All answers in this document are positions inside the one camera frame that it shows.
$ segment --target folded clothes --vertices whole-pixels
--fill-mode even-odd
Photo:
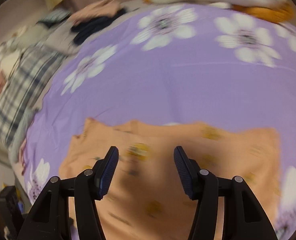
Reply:
[[[102,0],[84,7],[70,16],[68,21],[78,25],[80,22],[86,22],[95,17],[107,16],[113,17],[122,8],[120,2],[116,0]]]
[[[108,27],[116,19],[118,19],[120,16],[126,13],[127,11],[124,8],[122,8],[113,17],[107,17],[107,16],[96,17],[91,19],[88,22],[82,22],[76,26],[72,26],[71,31],[78,32],[77,36],[73,39],[73,42],[76,45],[81,45],[90,35]]]

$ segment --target floral bedding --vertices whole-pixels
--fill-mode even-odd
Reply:
[[[136,15],[85,44],[58,73],[27,133],[34,202],[87,117],[107,125],[207,122],[281,139],[279,239],[296,230],[296,28],[231,10],[173,5]]]

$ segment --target navy blue cloth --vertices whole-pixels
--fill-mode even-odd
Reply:
[[[108,16],[100,16],[95,17],[87,22],[81,22],[76,26],[71,28],[71,31],[74,33],[78,33],[77,36],[73,39],[73,42],[76,45],[81,45],[90,35],[103,30],[112,24],[116,19],[120,16],[126,14],[127,11],[122,8],[117,12],[114,17]]]

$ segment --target black clamp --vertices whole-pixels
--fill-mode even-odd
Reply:
[[[119,153],[111,147],[106,157],[77,177],[52,177],[31,208],[18,240],[70,240],[68,197],[75,198],[80,240],[105,240],[94,200],[107,194]],[[239,176],[218,178],[200,169],[181,146],[174,160],[185,193],[198,205],[188,240],[213,240],[218,197],[225,197],[223,240],[277,240],[273,227],[255,195]]]

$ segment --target yellow flower print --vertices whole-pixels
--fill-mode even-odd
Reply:
[[[86,166],[83,166],[83,168],[82,168],[83,170],[91,170],[92,169],[92,167],[91,166],[89,166],[89,165],[86,165]]]
[[[219,140],[221,138],[221,135],[219,134],[219,131],[212,126],[207,125],[205,128],[202,130],[202,137],[207,138],[210,140]]]
[[[218,159],[217,159],[217,157],[212,156],[210,154],[204,154],[201,156],[198,163],[199,163],[200,168],[211,171],[211,170],[213,170],[214,167],[217,166]]]
[[[156,217],[158,214],[162,213],[162,204],[156,200],[150,201],[146,206],[146,213],[148,216]]]
[[[143,143],[135,143],[128,149],[127,154],[136,156],[139,160],[145,161],[147,159],[150,147]]]
[[[243,178],[248,185],[256,184],[256,175],[254,175],[252,172],[249,172]]]

